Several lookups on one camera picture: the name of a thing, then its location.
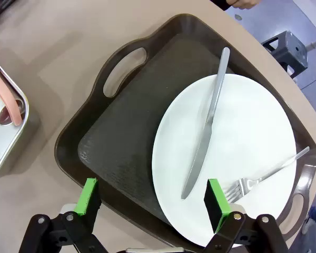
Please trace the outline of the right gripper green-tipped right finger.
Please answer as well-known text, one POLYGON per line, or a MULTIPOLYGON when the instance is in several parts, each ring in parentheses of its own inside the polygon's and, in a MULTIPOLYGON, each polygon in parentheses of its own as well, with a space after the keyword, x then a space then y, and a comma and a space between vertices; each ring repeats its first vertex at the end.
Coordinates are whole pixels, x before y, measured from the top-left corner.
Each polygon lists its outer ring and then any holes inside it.
POLYGON ((232 211, 217 179, 207 181, 204 203, 214 231, 204 252, 240 252, 235 244, 245 252, 289 251, 275 218, 261 214, 253 219, 232 211))

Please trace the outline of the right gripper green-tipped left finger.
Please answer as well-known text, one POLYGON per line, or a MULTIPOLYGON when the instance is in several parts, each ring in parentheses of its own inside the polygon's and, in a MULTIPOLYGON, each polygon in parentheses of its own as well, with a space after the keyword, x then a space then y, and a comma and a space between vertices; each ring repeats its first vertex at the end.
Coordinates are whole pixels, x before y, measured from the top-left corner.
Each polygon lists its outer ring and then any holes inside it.
POLYGON ((107 252, 93 235, 101 197, 96 178, 86 179, 79 200, 72 211, 51 219, 44 214, 31 217, 19 252, 60 252, 74 246, 77 252, 107 252))

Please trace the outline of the person left hand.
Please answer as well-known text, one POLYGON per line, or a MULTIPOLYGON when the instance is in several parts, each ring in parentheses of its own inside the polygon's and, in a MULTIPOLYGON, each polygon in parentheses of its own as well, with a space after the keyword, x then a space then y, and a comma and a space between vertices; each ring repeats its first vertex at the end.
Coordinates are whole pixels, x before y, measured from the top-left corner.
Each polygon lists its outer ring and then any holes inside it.
POLYGON ((234 8, 251 9, 258 5, 261 0, 226 0, 226 3, 234 8))

